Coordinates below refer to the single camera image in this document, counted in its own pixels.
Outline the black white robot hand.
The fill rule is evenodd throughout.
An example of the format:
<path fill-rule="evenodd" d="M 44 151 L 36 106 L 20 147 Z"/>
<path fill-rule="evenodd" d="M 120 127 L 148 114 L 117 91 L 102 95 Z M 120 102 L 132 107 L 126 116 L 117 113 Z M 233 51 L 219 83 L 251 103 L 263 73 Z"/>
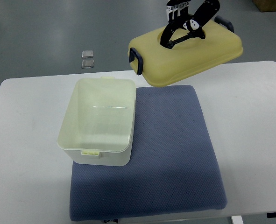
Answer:
<path fill-rule="evenodd" d="M 168 25 L 160 37 L 160 45 L 172 49 L 176 44 L 191 38 L 205 39 L 203 26 L 219 11 L 218 0 L 205 0 L 195 13 L 189 13 L 188 0 L 169 0 L 166 4 Z M 171 40 L 176 30 L 187 30 L 188 33 L 178 39 Z"/>

